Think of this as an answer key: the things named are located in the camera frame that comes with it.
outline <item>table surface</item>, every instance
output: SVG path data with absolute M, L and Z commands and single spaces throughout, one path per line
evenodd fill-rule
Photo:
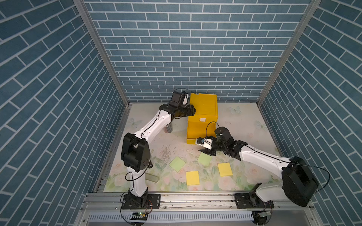
M 121 160 L 123 136 L 134 133 L 150 121 L 158 111 L 159 103 L 136 103 L 132 105 L 127 123 L 116 152 L 104 192 L 124 192 L 130 187 L 125 180 L 127 168 Z M 235 140 L 242 140 L 265 152 L 279 155 L 275 143 L 255 103 L 219 103 L 218 124 L 229 129 Z M 250 190 L 256 183 L 269 183 L 279 177 L 252 163 L 239 161 L 218 152 L 209 166 L 197 162 L 198 145 L 186 143 L 187 117 L 172 121 L 172 133 L 161 131 L 150 144 L 153 167 L 148 174 L 158 176 L 159 182 L 146 181 L 149 191 L 233 191 Z M 169 163 L 179 156 L 186 164 L 176 172 Z M 229 162 L 232 176 L 221 177 L 218 163 Z M 199 172 L 200 185 L 187 186 L 186 172 Z

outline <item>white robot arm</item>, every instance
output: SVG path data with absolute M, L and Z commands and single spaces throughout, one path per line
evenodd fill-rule
M 199 150 L 205 154 L 216 156 L 217 151 L 256 164 L 277 175 L 282 182 L 257 184 L 254 202 L 260 199 L 291 200 L 299 206 L 307 206 L 319 183 L 303 159 L 299 157 L 284 158 L 258 150 L 243 141 L 235 141 L 225 127 L 215 130 L 216 137 L 197 138 L 195 143 L 205 149 Z
M 152 167 L 149 144 L 174 118 L 195 114 L 194 106 L 187 104 L 188 98 L 185 92 L 174 91 L 169 103 L 161 105 L 145 126 L 134 134 L 127 133 L 123 138 L 121 159 L 127 166 L 127 175 L 130 174 L 126 178 L 131 183 L 130 197 L 139 207 L 145 205 L 148 194 L 145 172 Z

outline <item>sticky note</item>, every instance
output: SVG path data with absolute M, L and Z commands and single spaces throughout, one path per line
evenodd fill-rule
M 200 184 L 199 171 L 186 172 L 186 184 L 187 186 Z
M 180 159 L 179 156 L 176 156 L 171 162 L 170 167 L 172 167 L 176 172 L 179 172 L 180 169 L 185 165 L 186 163 Z
M 230 163 L 218 163 L 220 176 L 232 176 Z
M 197 159 L 197 161 L 205 166 L 208 166 L 210 164 L 211 158 L 212 157 L 210 155 L 200 152 L 200 155 L 199 155 L 199 158 Z

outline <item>yellow drawer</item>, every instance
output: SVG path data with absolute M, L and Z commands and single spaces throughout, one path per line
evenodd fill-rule
M 214 94 L 194 94 L 190 96 L 190 104 L 194 105 L 196 113 L 189 116 L 187 125 L 186 143 L 195 144 L 195 140 L 199 137 L 215 136 L 216 123 L 212 121 L 218 120 L 218 101 Z

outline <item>cylindrical container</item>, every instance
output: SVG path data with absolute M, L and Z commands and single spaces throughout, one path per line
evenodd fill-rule
M 167 124 L 164 128 L 163 131 L 165 131 L 165 133 L 170 133 L 172 132 L 172 125 L 171 123 Z

